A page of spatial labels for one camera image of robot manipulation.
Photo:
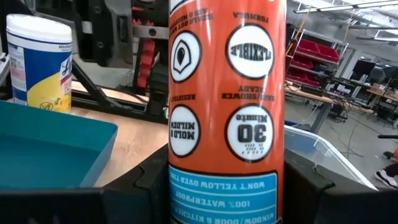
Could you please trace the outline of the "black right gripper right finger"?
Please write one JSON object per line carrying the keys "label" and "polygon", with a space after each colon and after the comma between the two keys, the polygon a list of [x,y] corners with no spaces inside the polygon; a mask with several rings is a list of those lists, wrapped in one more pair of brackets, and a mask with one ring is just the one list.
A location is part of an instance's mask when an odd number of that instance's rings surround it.
{"label": "black right gripper right finger", "polygon": [[286,150],[283,224],[398,224],[398,190],[372,189]]}

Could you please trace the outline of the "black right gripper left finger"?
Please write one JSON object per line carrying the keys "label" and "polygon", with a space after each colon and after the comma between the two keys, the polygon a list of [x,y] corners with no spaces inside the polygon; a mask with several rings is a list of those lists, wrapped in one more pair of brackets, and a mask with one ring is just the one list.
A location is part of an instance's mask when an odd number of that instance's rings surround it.
{"label": "black right gripper left finger", "polygon": [[0,224],[168,224],[168,146],[100,188],[0,190]]}

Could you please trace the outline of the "orange sealant tube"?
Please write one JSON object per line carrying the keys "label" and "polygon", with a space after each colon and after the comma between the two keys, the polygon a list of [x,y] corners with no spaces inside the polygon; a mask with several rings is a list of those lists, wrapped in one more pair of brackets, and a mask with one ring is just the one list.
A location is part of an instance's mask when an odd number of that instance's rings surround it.
{"label": "orange sealant tube", "polygon": [[172,224],[282,224],[286,0],[169,0]]}

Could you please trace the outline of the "person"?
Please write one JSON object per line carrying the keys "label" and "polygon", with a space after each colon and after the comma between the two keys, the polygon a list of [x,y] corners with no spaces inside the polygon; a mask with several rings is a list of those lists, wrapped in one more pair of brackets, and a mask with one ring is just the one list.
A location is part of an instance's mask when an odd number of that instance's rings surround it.
{"label": "person", "polygon": [[375,177],[384,185],[398,190],[398,183],[394,178],[396,175],[398,175],[398,147],[396,147],[394,151],[394,159],[396,160],[396,163],[376,171]]}

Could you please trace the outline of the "clear plastic bin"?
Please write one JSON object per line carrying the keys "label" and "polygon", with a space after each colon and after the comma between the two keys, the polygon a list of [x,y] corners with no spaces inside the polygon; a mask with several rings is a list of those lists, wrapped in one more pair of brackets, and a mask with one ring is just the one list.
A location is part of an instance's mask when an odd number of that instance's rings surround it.
{"label": "clear plastic bin", "polygon": [[323,137],[292,126],[284,126],[284,146],[310,161],[371,189],[377,188],[337,148]]}

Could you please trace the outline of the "teal plastic tray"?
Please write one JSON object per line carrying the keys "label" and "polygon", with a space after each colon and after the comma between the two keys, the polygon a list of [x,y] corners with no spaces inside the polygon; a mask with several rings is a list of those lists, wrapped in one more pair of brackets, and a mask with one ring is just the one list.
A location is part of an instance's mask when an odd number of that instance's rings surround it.
{"label": "teal plastic tray", "polygon": [[0,190],[93,187],[117,132],[113,123],[0,101]]}

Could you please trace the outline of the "wooden workshop desk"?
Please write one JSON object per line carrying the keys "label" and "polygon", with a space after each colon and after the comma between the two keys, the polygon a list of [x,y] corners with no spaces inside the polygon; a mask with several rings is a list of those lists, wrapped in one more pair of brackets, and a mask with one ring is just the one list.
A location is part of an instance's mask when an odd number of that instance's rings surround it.
{"label": "wooden workshop desk", "polygon": [[294,86],[294,83],[290,81],[285,82],[285,93],[323,104],[322,108],[320,109],[317,117],[315,118],[310,128],[310,132],[315,134],[319,132],[322,124],[324,123],[329,112],[331,111],[332,105],[342,106],[344,109],[348,109],[349,111],[356,110],[367,114],[373,113],[373,110],[365,109],[361,106],[355,106],[352,101],[350,101],[345,97],[339,100],[337,98],[330,98],[327,96],[317,96],[311,93],[303,92],[300,87]]}

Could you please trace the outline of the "red bin storage rack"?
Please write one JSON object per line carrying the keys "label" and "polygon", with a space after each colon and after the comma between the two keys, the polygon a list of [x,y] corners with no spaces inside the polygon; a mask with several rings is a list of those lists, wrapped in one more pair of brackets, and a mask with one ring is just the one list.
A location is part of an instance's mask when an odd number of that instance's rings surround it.
{"label": "red bin storage rack", "polygon": [[323,89],[338,71],[348,43],[307,29],[288,26],[285,79]]}

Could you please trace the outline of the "black table frame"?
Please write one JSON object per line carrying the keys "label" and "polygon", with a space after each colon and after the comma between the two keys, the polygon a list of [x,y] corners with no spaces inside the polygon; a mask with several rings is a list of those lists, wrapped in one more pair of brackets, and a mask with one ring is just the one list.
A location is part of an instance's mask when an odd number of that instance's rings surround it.
{"label": "black table frame", "polygon": [[77,84],[83,86],[82,90],[72,89],[73,106],[153,123],[168,123],[164,105],[153,96],[147,103],[125,100],[120,96],[107,96],[104,88],[96,85],[77,62],[72,63],[72,74],[77,79]]}

